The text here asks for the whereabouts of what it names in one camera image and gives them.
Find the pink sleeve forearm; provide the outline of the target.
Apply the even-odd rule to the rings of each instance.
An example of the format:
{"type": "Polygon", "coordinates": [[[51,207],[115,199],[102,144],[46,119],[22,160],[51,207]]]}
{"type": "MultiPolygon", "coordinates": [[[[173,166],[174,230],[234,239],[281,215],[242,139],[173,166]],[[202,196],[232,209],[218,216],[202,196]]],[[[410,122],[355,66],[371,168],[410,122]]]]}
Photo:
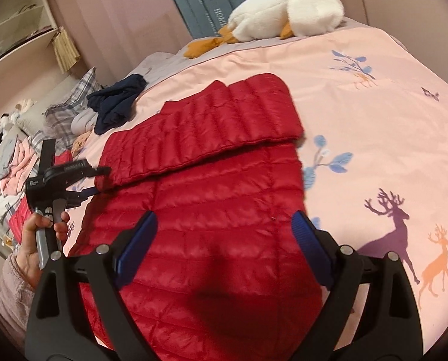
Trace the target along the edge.
{"type": "Polygon", "coordinates": [[[0,329],[23,353],[27,321],[35,289],[27,282],[17,263],[18,253],[5,259],[0,277],[0,329]]]}

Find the person left hand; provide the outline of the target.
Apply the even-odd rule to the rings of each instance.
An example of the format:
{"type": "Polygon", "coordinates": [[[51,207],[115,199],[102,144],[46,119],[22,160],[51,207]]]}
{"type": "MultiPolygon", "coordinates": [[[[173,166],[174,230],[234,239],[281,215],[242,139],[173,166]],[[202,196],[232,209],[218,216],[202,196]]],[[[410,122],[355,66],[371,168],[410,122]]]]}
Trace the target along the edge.
{"type": "Polygon", "coordinates": [[[52,225],[57,239],[61,241],[62,245],[65,245],[68,239],[69,221],[70,215],[64,211],[61,213],[61,220],[54,224],[48,218],[37,213],[32,214],[24,223],[22,242],[17,253],[16,264],[23,278],[34,290],[36,290],[41,278],[36,232],[41,228],[48,228],[52,225]]]}

